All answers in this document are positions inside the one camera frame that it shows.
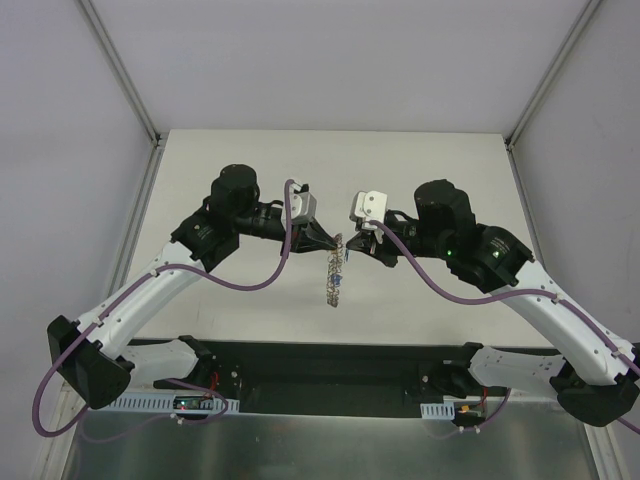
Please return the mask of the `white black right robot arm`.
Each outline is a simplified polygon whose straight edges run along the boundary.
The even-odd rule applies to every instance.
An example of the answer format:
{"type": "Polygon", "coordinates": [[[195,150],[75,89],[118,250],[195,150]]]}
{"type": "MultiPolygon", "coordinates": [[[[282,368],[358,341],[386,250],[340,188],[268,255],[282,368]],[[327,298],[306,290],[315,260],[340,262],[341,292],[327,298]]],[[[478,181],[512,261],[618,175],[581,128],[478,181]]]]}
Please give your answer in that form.
{"type": "Polygon", "coordinates": [[[481,387],[550,398],[595,427],[622,422],[639,400],[639,349],[577,305],[533,252],[508,230],[477,222],[466,192],[441,179],[420,185],[410,217],[379,191],[355,194],[350,251],[387,267],[404,257],[436,294],[466,306],[500,302],[526,320],[556,354],[515,353],[470,344],[469,360],[429,376],[462,398],[481,387]]]}

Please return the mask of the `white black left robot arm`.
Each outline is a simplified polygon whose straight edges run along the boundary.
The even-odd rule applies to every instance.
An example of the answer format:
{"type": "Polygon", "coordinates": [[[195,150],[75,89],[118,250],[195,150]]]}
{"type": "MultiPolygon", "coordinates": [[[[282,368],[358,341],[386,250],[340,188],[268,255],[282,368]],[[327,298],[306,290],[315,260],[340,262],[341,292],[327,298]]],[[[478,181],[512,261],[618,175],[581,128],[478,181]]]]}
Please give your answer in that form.
{"type": "Polygon", "coordinates": [[[291,253],[332,251],[337,243],[315,218],[316,200],[305,184],[288,181],[282,199],[263,203],[254,169],[223,168],[201,207],[133,280],[76,320],[59,316],[47,328],[53,366],[98,410],[125,390],[178,379],[188,388],[212,384],[213,353],[184,335],[165,343],[131,345],[133,337],[175,296],[240,247],[243,235],[280,243],[291,253]]]}

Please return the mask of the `silver disc with key rings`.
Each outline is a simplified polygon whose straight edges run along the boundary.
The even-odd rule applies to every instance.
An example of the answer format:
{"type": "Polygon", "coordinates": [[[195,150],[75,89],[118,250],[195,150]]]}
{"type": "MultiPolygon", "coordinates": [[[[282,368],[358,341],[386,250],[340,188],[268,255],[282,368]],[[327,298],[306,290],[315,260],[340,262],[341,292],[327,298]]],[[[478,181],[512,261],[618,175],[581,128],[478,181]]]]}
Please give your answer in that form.
{"type": "Polygon", "coordinates": [[[338,233],[333,237],[336,248],[328,256],[326,276],[326,303],[337,308],[340,300],[340,288],[343,281],[343,267],[347,261],[347,249],[343,240],[343,234],[338,233]]]}

